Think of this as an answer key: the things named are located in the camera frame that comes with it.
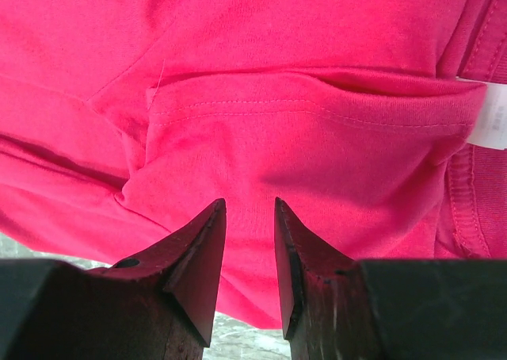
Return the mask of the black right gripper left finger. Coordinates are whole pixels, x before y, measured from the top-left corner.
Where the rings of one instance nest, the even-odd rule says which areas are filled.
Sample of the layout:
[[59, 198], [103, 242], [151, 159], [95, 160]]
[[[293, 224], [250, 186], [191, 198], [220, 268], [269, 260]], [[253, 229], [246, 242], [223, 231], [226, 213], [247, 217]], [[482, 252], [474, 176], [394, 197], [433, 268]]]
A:
[[88, 359], [201, 359], [212, 338], [226, 203], [109, 268], [89, 271], [99, 296]]

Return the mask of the red t-shirt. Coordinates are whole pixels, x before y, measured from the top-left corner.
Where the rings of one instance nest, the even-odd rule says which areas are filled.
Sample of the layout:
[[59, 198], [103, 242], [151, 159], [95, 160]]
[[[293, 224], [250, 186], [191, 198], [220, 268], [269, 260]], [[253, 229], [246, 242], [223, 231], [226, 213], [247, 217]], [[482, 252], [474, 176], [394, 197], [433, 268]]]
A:
[[274, 201], [354, 259], [506, 255], [506, 0], [1, 0], [1, 230], [115, 263], [227, 203], [218, 310], [280, 327]]

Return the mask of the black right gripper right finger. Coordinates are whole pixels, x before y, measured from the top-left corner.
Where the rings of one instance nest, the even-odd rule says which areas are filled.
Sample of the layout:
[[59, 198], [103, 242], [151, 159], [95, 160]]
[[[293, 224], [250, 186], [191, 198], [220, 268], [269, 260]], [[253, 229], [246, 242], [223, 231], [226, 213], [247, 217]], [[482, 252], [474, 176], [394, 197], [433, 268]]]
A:
[[357, 262], [275, 200], [274, 243], [284, 339], [293, 359], [381, 359]]

